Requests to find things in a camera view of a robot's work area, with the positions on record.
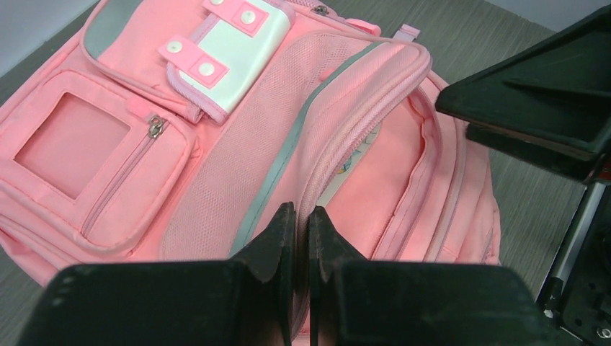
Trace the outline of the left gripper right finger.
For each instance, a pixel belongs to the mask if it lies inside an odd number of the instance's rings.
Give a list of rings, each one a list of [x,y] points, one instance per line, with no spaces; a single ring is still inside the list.
[[[345,310],[341,269],[365,257],[337,231],[321,206],[309,215],[307,232],[310,344],[340,345]]]

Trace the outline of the clear plastic stationery pack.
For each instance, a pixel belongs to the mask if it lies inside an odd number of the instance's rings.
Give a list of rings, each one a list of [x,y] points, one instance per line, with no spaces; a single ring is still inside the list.
[[[331,199],[338,193],[342,185],[347,181],[352,171],[357,166],[358,162],[368,151],[369,147],[373,144],[376,137],[378,136],[381,124],[378,124],[375,128],[373,128],[368,135],[361,141],[359,146],[352,152],[349,158],[344,162],[342,166],[338,169],[337,174],[330,181],[327,188],[323,191],[320,198],[317,201],[317,205],[322,207],[326,207]]]

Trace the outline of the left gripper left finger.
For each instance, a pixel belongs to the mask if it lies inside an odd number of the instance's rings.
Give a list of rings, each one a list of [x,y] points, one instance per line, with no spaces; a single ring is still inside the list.
[[[266,228],[231,260],[241,265],[237,345],[290,345],[295,276],[295,206],[279,206]]]

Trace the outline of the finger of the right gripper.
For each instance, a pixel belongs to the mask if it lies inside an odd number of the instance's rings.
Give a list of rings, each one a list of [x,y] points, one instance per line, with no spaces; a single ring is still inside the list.
[[[610,7],[446,87],[440,112],[580,160],[610,141]]]
[[[483,146],[575,181],[589,184],[597,178],[596,161],[583,161],[549,148],[510,138],[478,125],[468,125],[466,137]]]

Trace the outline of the pink student backpack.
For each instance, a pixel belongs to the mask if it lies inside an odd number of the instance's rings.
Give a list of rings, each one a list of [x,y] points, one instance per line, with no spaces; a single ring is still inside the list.
[[[69,265],[224,259],[283,202],[372,260],[499,263],[488,151],[402,26],[318,1],[104,1],[1,107],[1,245]]]

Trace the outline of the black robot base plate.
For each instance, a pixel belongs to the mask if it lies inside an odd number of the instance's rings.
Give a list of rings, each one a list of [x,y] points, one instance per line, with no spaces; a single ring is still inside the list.
[[[588,188],[537,298],[554,345],[610,344],[610,185]]]

